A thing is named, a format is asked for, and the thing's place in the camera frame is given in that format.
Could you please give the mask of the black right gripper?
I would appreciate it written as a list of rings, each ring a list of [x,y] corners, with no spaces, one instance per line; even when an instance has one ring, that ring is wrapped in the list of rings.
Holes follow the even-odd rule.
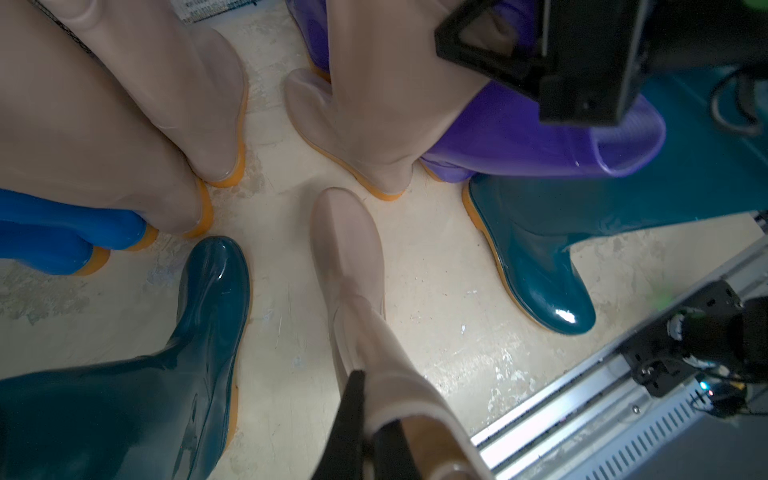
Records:
[[[435,30],[437,55],[539,105],[545,124],[615,126],[643,82],[648,1],[465,1]],[[495,13],[517,42],[509,54],[463,33]]]

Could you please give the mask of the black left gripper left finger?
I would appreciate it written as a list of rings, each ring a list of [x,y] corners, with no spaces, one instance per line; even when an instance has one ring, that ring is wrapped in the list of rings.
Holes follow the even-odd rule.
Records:
[[[350,373],[312,480],[363,478],[365,372]]]

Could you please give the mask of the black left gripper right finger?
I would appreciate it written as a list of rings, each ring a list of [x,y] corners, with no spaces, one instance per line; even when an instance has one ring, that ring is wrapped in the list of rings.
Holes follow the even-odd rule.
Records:
[[[421,480],[400,420],[392,421],[372,436],[376,480]]]

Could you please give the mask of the teal boot front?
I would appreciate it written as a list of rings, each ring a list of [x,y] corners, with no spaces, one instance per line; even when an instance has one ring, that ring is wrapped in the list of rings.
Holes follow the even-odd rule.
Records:
[[[714,70],[651,79],[643,93],[665,120],[666,139],[656,158],[630,176],[478,174],[466,183],[464,207],[522,311],[551,331],[584,334],[596,313],[572,245],[766,208],[766,135],[734,134],[709,114],[716,108],[737,122],[737,86],[733,74]]]

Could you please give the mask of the teal boot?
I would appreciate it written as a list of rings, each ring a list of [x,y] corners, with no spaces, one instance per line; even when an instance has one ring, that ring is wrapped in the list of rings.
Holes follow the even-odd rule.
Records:
[[[5,479],[205,479],[228,442],[251,304],[241,247],[200,241],[158,352],[1,383]]]
[[[714,70],[651,79],[643,93],[665,120],[666,139],[656,158],[630,176],[478,174],[466,183],[464,207],[522,311],[551,331],[584,334],[596,313],[572,245],[766,208],[766,135],[734,134],[709,114],[716,108],[737,122],[737,86],[733,74]]]

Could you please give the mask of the short beige boot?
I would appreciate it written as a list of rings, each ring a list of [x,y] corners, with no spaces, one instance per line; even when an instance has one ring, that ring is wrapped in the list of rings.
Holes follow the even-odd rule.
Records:
[[[386,322],[382,243],[361,200],[342,188],[322,191],[310,215],[310,242],[340,395],[352,371],[365,372],[362,479],[375,479],[373,434],[395,420],[422,479],[491,478],[466,430]]]

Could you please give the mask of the beige boot front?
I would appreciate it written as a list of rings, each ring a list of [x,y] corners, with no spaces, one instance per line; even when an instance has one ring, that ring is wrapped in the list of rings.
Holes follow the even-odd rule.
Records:
[[[213,223],[181,151],[95,59],[28,1],[1,4],[1,186],[137,213],[196,237]]]

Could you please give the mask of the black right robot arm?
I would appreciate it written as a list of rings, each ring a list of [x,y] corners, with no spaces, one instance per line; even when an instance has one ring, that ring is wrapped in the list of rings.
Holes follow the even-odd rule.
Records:
[[[466,31],[505,14],[509,53]],[[750,85],[767,70],[762,1],[465,1],[436,28],[437,55],[534,100],[548,124],[614,126],[652,75],[732,66]]]

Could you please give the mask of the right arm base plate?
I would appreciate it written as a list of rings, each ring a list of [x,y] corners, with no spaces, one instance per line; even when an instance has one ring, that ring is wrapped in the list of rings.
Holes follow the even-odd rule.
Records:
[[[632,378],[661,398],[697,373],[767,381],[767,298],[711,282],[621,344]]]

